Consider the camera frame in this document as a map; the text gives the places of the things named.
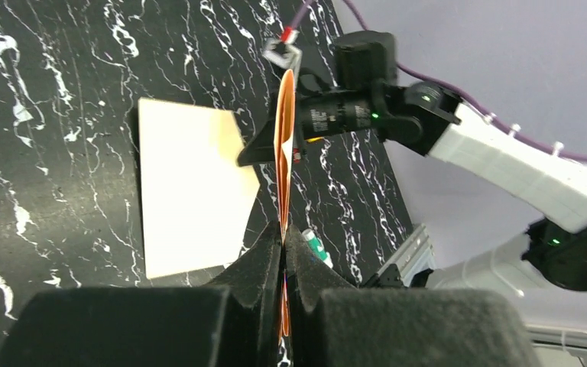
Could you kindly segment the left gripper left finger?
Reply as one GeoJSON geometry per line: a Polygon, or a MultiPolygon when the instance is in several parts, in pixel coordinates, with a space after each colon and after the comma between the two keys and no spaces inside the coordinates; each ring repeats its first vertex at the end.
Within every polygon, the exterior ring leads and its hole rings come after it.
{"type": "Polygon", "coordinates": [[[198,287],[45,291],[23,309],[0,366],[275,366],[281,228],[198,287]]]}

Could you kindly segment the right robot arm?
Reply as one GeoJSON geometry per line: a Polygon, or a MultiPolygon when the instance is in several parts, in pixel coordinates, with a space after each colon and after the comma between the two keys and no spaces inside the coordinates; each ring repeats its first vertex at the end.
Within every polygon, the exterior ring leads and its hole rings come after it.
{"type": "Polygon", "coordinates": [[[587,165],[558,147],[539,148],[519,128],[498,128],[463,94],[425,76],[397,84],[394,36],[357,31],[336,41],[337,84],[321,79],[307,89],[302,53],[286,30],[264,46],[281,72],[265,125],[239,153],[239,166],[274,162],[278,216],[288,221],[291,167],[306,144],[348,132],[374,130],[425,157],[453,164],[528,203],[542,218],[503,245],[448,268],[428,268],[412,287],[479,287],[522,295],[555,286],[587,292],[587,165]]]}

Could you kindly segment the green white glue stick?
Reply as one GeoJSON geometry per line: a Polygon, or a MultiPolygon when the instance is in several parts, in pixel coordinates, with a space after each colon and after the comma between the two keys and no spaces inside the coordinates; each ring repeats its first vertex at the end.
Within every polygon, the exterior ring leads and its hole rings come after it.
{"type": "Polygon", "coordinates": [[[312,229],[305,229],[302,231],[302,235],[315,256],[329,268],[333,268],[331,256],[326,251],[324,245],[316,236],[315,232],[312,229]]]}

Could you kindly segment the cream envelope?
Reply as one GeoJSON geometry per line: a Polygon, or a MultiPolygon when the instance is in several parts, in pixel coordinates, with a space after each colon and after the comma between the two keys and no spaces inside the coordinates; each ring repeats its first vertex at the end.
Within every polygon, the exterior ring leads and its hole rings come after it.
{"type": "Polygon", "coordinates": [[[260,183],[234,114],[143,97],[138,134],[147,278],[236,260],[260,183]]]}

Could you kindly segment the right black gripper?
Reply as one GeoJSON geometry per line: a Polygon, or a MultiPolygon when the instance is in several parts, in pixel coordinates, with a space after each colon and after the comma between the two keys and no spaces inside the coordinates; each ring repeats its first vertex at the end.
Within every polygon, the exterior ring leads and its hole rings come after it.
{"type": "MultiPolygon", "coordinates": [[[[296,92],[296,121],[293,150],[305,152],[308,138],[328,138],[373,128],[375,111],[371,102],[371,87],[346,89],[330,86],[311,70],[301,70],[296,92]]],[[[275,161],[275,120],[257,129],[237,157],[239,167],[275,161]]]]}

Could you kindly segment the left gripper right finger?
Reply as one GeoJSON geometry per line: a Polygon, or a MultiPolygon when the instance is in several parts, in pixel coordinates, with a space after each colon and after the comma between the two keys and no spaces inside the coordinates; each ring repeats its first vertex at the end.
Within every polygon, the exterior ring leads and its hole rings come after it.
{"type": "Polygon", "coordinates": [[[285,237],[295,366],[538,366],[517,311],[481,290],[356,288],[285,237]]]}

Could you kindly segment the cream paper letter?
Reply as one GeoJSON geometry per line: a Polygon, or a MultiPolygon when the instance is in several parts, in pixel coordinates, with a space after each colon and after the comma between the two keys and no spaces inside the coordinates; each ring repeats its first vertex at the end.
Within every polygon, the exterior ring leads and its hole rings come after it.
{"type": "Polygon", "coordinates": [[[285,253],[285,239],[290,213],[290,177],[291,165],[293,163],[295,103],[294,71],[286,70],[279,87],[274,127],[274,162],[277,179],[278,219],[281,225],[283,253],[285,253]]]}

